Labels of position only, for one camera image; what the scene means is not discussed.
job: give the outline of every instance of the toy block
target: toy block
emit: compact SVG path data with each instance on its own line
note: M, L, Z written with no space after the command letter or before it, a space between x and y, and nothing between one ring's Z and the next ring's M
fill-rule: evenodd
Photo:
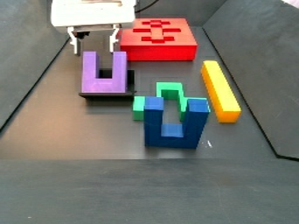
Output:
M219 122L235 123L240 116L240 107L217 61L203 61L200 73Z
M128 60L193 60L196 49L184 18L137 18L123 30L120 51Z
M133 120L135 121L144 120L144 108L145 108L145 97L135 96L135 101L133 101Z
M80 96L117 95L131 96L128 91L127 53L113 52L112 77L101 77L96 52L82 53Z
M183 84L180 82L156 82L156 96L165 100L177 100L177 111L183 121L188 99L204 99L184 97Z
M196 149L208 119L207 99L188 99L183 124L163 123L164 98L144 98L144 145Z

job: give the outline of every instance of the black mat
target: black mat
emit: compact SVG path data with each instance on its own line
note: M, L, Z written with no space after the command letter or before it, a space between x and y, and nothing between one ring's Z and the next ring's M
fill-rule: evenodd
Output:
M81 58L66 45L28 101L0 133L0 158L129 159L129 158L273 158L257 124L231 81L228 71L200 27L192 27L200 44L195 61L129 62L136 95L155 95L157 81L179 81L184 95L208 97L200 69L216 60L241 107L235 124L217 123L213 109L197 150L144 147L144 124L132 120L131 101L86 101L78 96ZM103 68L111 68L108 35L90 33L82 49L97 51ZM165 101L163 121L177 123L176 101Z
M279 160L2 160L1 222L293 224L297 169Z
M277 155L299 158L299 10L280 0L229 0L204 30Z

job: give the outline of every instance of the green block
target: green block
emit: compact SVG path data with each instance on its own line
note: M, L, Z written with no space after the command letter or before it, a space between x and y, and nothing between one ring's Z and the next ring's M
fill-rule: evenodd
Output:
M199 97L184 97L183 84L180 82L156 82L156 92L157 97L163 97L165 100L177 101L177 111L180 113L180 121L183 122L187 101L188 99L205 99ZM145 112L145 97L135 96L133 102L133 120L143 121Z
M145 112L145 97L135 96L135 101L133 101L133 120L135 121L144 120L144 112Z

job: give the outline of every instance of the dark gray surface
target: dark gray surface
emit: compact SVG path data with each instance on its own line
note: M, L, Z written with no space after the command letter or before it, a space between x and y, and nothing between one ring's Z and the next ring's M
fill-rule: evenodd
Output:
M144 8L153 0L140 0L136 7ZM211 15L227 0L160 0L149 9L144 10L141 18L187 18L189 25L203 26Z
M299 158L299 10L279 0L227 1L204 30L277 155Z
M0 129L66 41L49 24L50 2L0 0Z
M299 164L236 159L0 161L13 224L293 224Z
M217 60L228 77L241 116L235 124L220 124L211 110L197 150L144 147L143 123L132 121L131 101L85 101L78 97L81 58L66 45L12 121L0 133L0 158L273 158L248 108L239 97L228 71L200 27L192 27L200 44L195 61L129 62L135 69L137 95L155 95L157 81L183 83L185 96L207 97L200 69L204 60ZM103 56L111 67L108 35L90 33L84 50ZM165 123L177 123L175 101L165 102Z

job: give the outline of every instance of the gray floor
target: gray floor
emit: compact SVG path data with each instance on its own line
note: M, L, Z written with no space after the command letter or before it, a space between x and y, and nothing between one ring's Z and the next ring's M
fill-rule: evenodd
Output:
M192 32L200 44L195 61L131 62L137 95L155 95L157 81L183 83L185 96L208 97L201 80L201 62L219 55L200 27ZM85 51L101 55L101 67L111 67L108 33L90 33ZM145 148L143 123L132 121L131 101L86 101L78 97L81 58L66 45L26 101L1 132L0 158L18 159L144 159L144 158L273 158L235 84L221 64L241 117L220 124L209 113L197 150ZM177 123L176 101L165 102L165 123Z
M193 62L129 63L139 95L155 93L156 81L181 81L187 96L207 96L199 69L219 56L201 28L192 30L200 42ZM89 40L86 50L107 44L97 35ZM145 149L132 102L77 96L80 58L70 50L1 132L0 222L296 223L299 164L275 158L235 86L236 124L216 123L212 112L197 150ZM173 106L168 101L169 122L177 122Z

